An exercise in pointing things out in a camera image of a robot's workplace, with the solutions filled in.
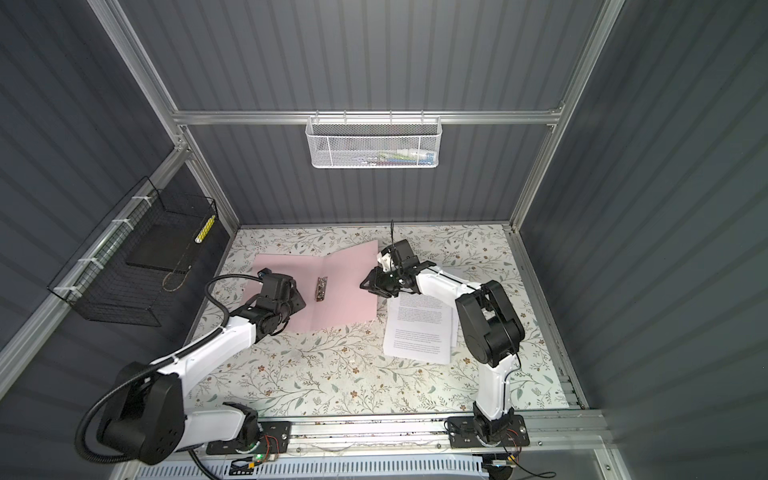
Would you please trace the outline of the pink folder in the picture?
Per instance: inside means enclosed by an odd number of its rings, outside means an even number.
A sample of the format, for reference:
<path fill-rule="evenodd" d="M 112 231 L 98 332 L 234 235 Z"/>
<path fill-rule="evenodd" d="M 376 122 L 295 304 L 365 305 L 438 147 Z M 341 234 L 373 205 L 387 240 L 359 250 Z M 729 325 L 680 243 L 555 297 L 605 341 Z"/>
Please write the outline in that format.
<path fill-rule="evenodd" d="M 269 268 L 294 278 L 306 307 L 290 317 L 287 330 L 309 333 L 376 319 L 377 297 L 360 284 L 377 265 L 377 254 L 376 241 L 322 257 L 258 254 L 251 272 Z"/>

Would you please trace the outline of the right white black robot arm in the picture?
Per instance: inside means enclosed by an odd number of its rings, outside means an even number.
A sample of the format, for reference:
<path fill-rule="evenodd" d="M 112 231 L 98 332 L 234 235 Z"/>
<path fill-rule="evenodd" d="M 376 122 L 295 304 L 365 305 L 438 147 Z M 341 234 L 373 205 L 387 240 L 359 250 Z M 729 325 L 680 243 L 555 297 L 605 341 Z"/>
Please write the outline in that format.
<path fill-rule="evenodd" d="M 530 444 L 508 393 L 509 377 L 521 368 L 525 330 L 499 282 L 462 279 L 432 261 L 419 260 L 409 242 L 401 240 L 378 253 L 377 266 L 360 288 L 386 299 L 424 295 L 455 307 L 465 345 L 478 362 L 478 392 L 472 410 L 478 441 L 484 446 L 511 443 L 517 448 Z"/>

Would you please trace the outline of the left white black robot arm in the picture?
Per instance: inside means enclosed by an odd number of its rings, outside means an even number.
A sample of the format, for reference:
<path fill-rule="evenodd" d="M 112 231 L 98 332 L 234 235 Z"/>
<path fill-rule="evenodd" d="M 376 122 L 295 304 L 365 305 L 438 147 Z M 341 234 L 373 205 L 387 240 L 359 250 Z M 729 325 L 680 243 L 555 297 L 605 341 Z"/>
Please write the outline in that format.
<path fill-rule="evenodd" d="M 114 386 L 83 415 L 74 448 L 94 464 L 140 461 L 156 465 L 177 451 L 210 442 L 234 442 L 250 452 L 265 441 L 256 410 L 227 402 L 213 410 L 189 410 L 191 389 L 234 355 L 281 333 L 306 303 L 289 275 L 263 269 L 252 276 L 258 293 L 235 310 L 217 300 L 208 282 L 204 294 L 223 314 L 211 332 L 150 363 L 123 368 Z"/>

